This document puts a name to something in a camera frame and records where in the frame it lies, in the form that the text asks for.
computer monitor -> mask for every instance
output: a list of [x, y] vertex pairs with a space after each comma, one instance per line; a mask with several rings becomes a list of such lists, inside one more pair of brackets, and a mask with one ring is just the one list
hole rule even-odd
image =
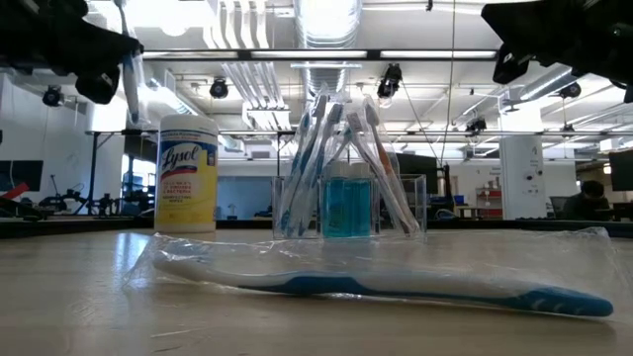
[[438, 194], [437, 159], [407, 153], [396, 153], [401, 177], [417, 178], [426, 176], [426, 193]]
[[633, 191], [633, 150], [609, 153], [614, 192]]
[[0, 161], [0, 192], [8, 192], [22, 183], [29, 186], [29, 192], [38, 192], [43, 169], [44, 162], [38, 160]]

chair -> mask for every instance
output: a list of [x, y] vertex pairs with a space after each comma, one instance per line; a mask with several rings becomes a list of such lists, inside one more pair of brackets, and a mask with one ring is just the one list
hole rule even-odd
[[550, 201], [552, 202], [552, 209], [554, 210], [554, 217], [556, 219], [564, 219], [565, 218], [565, 203], [569, 197], [550, 197]]

desk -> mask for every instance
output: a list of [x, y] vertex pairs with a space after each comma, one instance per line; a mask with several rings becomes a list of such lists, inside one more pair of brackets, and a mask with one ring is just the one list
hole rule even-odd
[[[0, 240], [2, 354], [506, 356], [626, 355], [633, 349], [633, 326], [615, 322], [187, 284], [124, 292], [122, 277], [149, 234]], [[227, 231], [219, 239], [269, 237], [270, 231]], [[633, 261], [633, 242], [616, 243]]]

blue toothbrush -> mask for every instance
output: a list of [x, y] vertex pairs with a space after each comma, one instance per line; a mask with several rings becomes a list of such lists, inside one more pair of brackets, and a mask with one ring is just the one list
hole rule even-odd
[[[312, 136], [310, 137], [306, 149], [301, 151], [297, 150], [297, 156], [295, 156], [295, 162], [293, 162], [293, 166], [295, 168], [291, 171], [291, 175], [289, 178], [289, 184], [286, 186], [284, 191], [284, 198], [282, 199], [282, 212], [283, 215], [280, 218], [280, 226], [282, 230], [286, 231], [288, 236], [292, 236], [294, 233], [294, 226], [291, 224], [291, 212], [293, 211], [293, 206], [296, 206], [295, 200], [297, 196], [298, 187], [301, 184], [301, 181], [306, 174], [306, 169], [308, 168], [308, 163], [310, 161], [310, 157], [313, 154], [313, 150], [315, 149], [315, 145], [317, 142], [317, 136], [320, 131], [320, 124], [322, 118], [325, 116], [325, 105], [327, 104], [327, 95], [320, 95], [316, 100], [314, 116], [316, 117], [315, 128], [312, 131]], [[308, 136], [308, 130], [302, 132], [304, 138]]]
[[340, 123], [341, 116], [343, 114], [343, 105], [342, 104], [334, 104], [332, 106], [329, 114], [327, 115], [327, 122], [323, 128], [323, 134], [318, 146], [318, 151], [316, 152], [316, 163], [313, 169], [310, 171], [310, 174], [307, 176], [305, 191], [308, 192], [307, 200], [301, 206], [300, 211], [303, 213], [300, 215], [299, 222], [299, 237], [304, 235], [304, 232], [310, 226], [310, 221], [312, 220], [313, 215], [313, 206], [314, 199], [316, 197], [316, 186], [318, 183], [318, 178], [320, 177], [323, 169], [323, 164], [325, 162], [325, 147], [327, 146], [327, 142], [329, 138], [332, 136], [334, 131], [334, 126]]
[[154, 258], [156, 269], [196, 282], [291, 295], [345, 293], [390, 298], [422, 298], [496, 306], [528, 312], [609, 316], [610, 301], [550, 285], [439, 272], [318, 272], [245, 275], [210, 269], [204, 260]]

white lid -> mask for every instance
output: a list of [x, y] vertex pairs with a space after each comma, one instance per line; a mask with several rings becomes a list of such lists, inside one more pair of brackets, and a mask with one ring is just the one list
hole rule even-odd
[[372, 172], [368, 163], [359, 162], [351, 165], [349, 176], [351, 178], [371, 178]]
[[345, 161], [333, 161], [327, 165], [327, 178], [349, 177], [349, 164]]

